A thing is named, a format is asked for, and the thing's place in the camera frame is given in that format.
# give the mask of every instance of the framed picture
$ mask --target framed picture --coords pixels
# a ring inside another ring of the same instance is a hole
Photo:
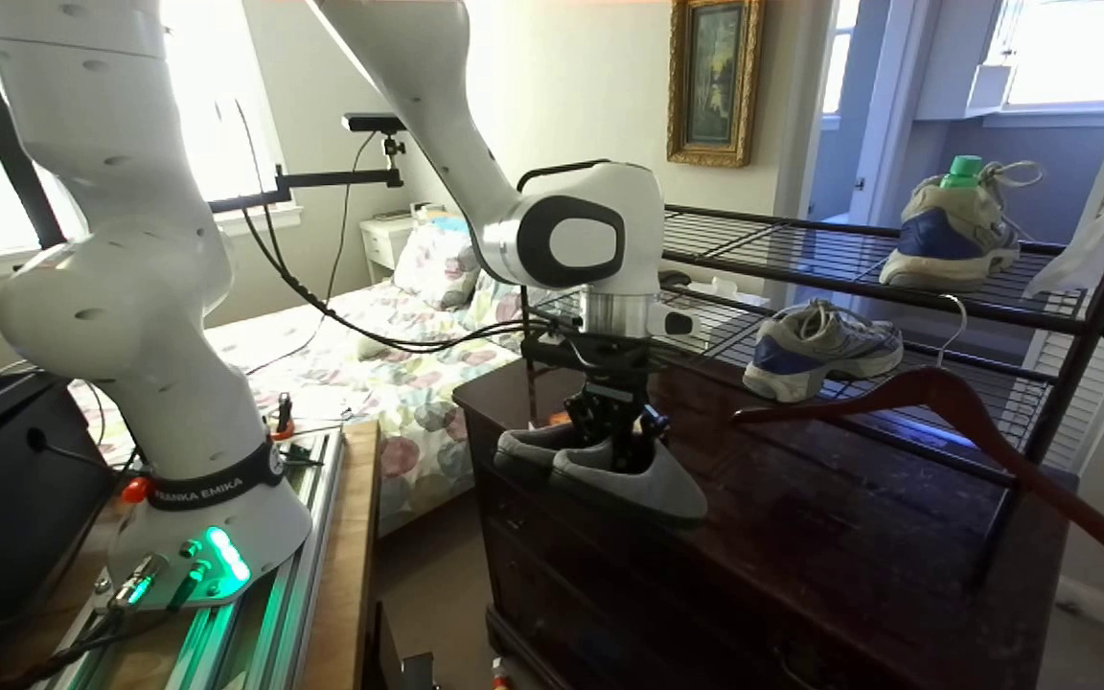
[[[761,0],[674,0],[666,155],[747,163]]]

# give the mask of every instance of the white robotic arm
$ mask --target white robotic arm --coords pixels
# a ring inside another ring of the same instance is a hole
[[[461,0],[316,0],[312,11],[392,95],[495,276],[591,283],[585,332],[646,338],[664,247],[646,168],[596,163],[554,194],[516,194],[472,122]],[[182,159],[160,30],[160,0],[0,0],[13,125],[93,228],[12,276],[0,329],[27,361],[117,401],[151,490],[123,525],[109,573],[146,584],[134,607],[192,609],[280,566],[309,518],[280,479],[243,377],[203,338],[231,272]]]

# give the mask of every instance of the metal shoe rack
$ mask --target metal shoe rack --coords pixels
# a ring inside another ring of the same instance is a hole
[[[904,332],[900,366],[940,362],[962,377],[982,394],[1000,431],[1027,460],[1047,460],[1104,338],[1104,276],[1092,291],[1022,299],[1022,283],[1057,255],[1057,246],[1027,241],[1006,272],[973,291],[904,291],[876,283],[891,246],[896,228],[887,224],[666,207],[664,299],[670,309],[693,319],[693,332],[666,338],[666,346],[737,366],[739,384],[761,319],[789,302],[826,299],[862,319],[896,322]],[[862,394],[867,387],[873,384],[826,380],[821,397]],[[876,423],[862,416],[848,426],[996,485],[973,571],[973,577],[982,577],[1014,502],[1013,475],[968,452],[968,444],[942,430],[928,411],[896,411],[876,414]]]

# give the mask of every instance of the wooden dresser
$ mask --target wooden dresser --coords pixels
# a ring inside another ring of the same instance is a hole
[[[1064,521],[1022,493],[967,586],[991,485],[844,426],[737,430],[737,371],[664,362],[652,397],[710,493],[696,525],[509,475],[503,430],[546,416],[577,371],[521,362],[456,391],[479,472],[489,641],[544,686],[1031,690]]]

